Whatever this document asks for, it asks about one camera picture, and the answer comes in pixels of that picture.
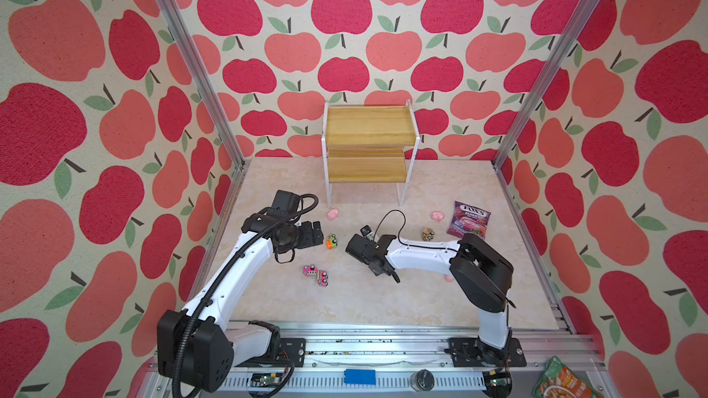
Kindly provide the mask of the wooden two-tier shelf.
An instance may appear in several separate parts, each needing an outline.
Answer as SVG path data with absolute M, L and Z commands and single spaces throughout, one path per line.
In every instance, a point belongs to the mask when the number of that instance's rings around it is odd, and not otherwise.
M 403 206 L 421 134 L 412 102 L 403 106 L 326 103 L 321 136 L 326 202 L 335 184 L 394 184 Z

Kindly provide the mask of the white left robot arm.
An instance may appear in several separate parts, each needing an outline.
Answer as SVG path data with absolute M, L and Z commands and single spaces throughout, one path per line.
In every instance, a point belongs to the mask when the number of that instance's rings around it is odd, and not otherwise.
M 272 256 L 324 242 L 318 221 L 294 224 L 264 214 L 251 215 L 245 221 L 237 245 L 209 284 L 182 310 L 165 311 L 158 321 L 158 371 L 173 381 L 173 397 L 216 392 L 232 367 L 244 363 L 282 366 L 285 378 L 274 388 L 285 385 L 296 359 L 284 351 L 280 328 L 250 321 L 228 337 L 228 322 L 246 288 Z M 193 390 L 185 394 L 184 385 Z

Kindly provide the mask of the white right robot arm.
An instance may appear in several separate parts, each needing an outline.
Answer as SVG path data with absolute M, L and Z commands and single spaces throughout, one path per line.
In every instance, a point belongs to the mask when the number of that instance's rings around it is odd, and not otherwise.
M 508 298 L 514 267 L 479 236 L 468 233 L 457 242 L 425 244 L 403 241 L 392 234 L 379 241 L 354 235 L 346 253 L 364 263 L 375 276 L 400 281 L 399 270 L 422 270 L 451 276 L 479 311 L 478 341 L 483 349 L 500 352 L 511 335 Z

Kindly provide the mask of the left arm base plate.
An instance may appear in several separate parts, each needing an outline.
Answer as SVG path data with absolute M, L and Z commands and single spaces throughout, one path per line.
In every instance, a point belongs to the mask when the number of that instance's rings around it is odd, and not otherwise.
M 302 368 L 306 354 L 305 338 L 280 338 L 277 348 L 269 348 L 261 357 L 253 357 L 241 364 L 241 367 L 276 367 L 284 368 L 289 362 L 295 368 Z

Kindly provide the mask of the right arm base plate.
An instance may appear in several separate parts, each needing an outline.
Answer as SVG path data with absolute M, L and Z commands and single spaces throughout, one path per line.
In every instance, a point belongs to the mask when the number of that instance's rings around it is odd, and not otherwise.
M 502 349 L 487 345 L 479 339 L 455 337 L 448 340 L 444 353 L 449 355 L 455 368 L 523 368 L 527 366 L 524 350 L 517 338 L 507 339 Z

